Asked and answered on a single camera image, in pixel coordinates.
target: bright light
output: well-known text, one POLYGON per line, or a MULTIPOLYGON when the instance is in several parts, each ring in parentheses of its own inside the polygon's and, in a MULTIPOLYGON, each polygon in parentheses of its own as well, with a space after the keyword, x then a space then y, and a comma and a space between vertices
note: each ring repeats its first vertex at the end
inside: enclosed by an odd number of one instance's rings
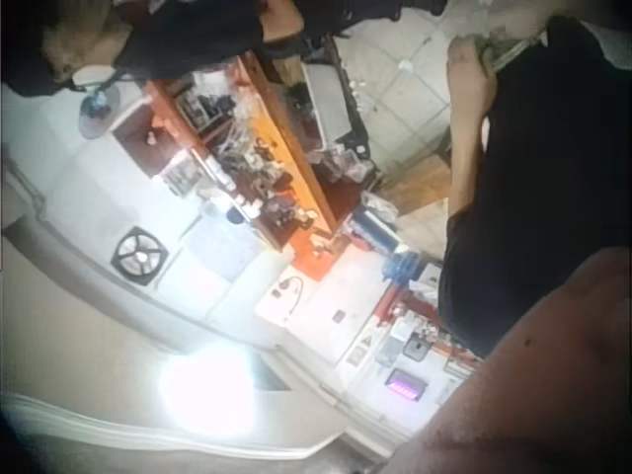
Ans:
POLYGON ((213 345, 189 357, 174 357, 160 389, 169 413, 191 433, 236 436, 255 419, 254 386, 246 355, 234 346, 213 345))

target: white floor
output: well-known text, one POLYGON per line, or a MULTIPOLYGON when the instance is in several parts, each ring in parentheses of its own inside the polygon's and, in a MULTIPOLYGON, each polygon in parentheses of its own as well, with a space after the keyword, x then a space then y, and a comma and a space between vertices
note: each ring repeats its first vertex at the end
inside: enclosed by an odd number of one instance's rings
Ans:
POLYGON ((431 154, 449 125, 447 46, 484 33, 480 0, 449 0, 442 17, 404 9, 399 22, 367 21, 337 39, 368 130, 372 158, 386 173, 431 154))

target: floor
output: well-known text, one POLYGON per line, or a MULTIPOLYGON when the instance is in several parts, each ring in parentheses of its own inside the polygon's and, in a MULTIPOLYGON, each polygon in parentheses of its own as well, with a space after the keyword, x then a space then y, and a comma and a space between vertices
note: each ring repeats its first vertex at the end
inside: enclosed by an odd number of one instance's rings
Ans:
POLYGON ((47 474, 352 474, 372 463, 341 440, 297 461, 257 461, 192 451, 132 451, 34 436, 29 440, 47 474))
POLYGON ((447 47, 457 34, 484 33, 486 0, 449 0, 440 18, 404 9, 399 22, 367 21, 337 39, 368 130, 371 155, 385 173, 430 155, 449 125, 447 47))

